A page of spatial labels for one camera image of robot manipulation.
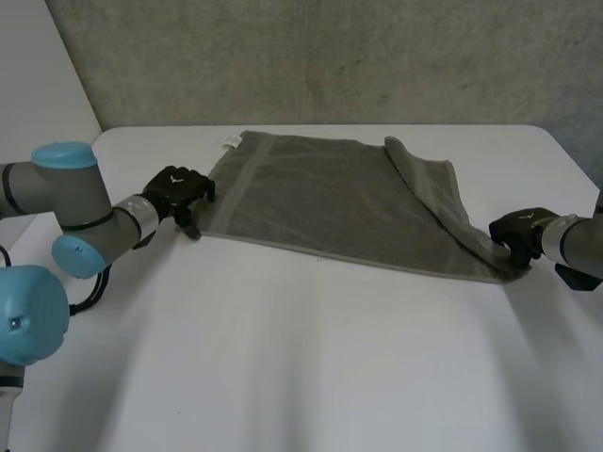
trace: gray concrete wall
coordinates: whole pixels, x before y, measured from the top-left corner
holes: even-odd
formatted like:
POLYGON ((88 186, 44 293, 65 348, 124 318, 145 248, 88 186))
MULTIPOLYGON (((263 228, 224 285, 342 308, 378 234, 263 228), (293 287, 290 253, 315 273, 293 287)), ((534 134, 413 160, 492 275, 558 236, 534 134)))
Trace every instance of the gray concrete wall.
POLYGON ((603 184, 600 0, 47 0, 104 128, 525 123, 603 184))

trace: white table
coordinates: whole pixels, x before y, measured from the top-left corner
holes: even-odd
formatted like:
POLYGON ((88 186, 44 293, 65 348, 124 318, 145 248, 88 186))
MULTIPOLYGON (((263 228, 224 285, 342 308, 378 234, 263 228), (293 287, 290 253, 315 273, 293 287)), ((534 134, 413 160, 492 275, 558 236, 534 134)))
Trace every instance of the white table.
MULTIPOLYGON (((121 128, 94 150, 112 201, 167 165, 208 173, 221 141, 399 137, 452 161, 477 227, 544 206, 590 216, 597 189, 528 126, 121 128)), ((53 265, 39 216, 11 253, 48 265, 72 302, 91 281, 53 265)), ((603 299, 546 259, 508 286, 450 281, 204 237, 164 222, 115 266, 98 308, 27 369, 13 452, 603 449, 603 299)))

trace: gray towel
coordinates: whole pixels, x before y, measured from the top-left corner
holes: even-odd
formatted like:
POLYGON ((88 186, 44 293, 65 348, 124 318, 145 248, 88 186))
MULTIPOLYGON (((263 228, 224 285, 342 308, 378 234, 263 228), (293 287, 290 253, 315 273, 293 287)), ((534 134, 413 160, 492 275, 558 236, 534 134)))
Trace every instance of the gray towel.
POLYGON ((195 209, 202 234, 433 276, 504 283, 525 272, 469 224, 450 162, 393 137, 355 140, 245 132, 212 169, 217 197, 195 209))

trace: white wall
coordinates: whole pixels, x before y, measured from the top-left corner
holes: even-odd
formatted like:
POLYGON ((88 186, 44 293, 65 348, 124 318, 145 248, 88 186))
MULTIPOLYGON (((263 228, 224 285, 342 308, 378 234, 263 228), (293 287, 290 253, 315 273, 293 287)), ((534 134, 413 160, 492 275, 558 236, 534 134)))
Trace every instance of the white wall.
MULTIPOLYGON (((0 162, 29 159, 52 141, 101 133, 43 0, 0 0, 0 162)), ((11 246, 31 218, 0 221, 11 246)))

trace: white tag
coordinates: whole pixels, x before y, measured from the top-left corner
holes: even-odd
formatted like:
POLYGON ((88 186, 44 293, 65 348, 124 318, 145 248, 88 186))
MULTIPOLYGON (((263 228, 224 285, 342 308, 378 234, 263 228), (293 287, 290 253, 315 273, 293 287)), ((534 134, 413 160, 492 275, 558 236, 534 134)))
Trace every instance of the white tag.
POLYGON ((241 144, 241 141, 243 141, 243 138, 238 137, 236 135, 229 135, 222 142, 222 146, 232 146, 236 149, 238 148, 238 145, 241 144))

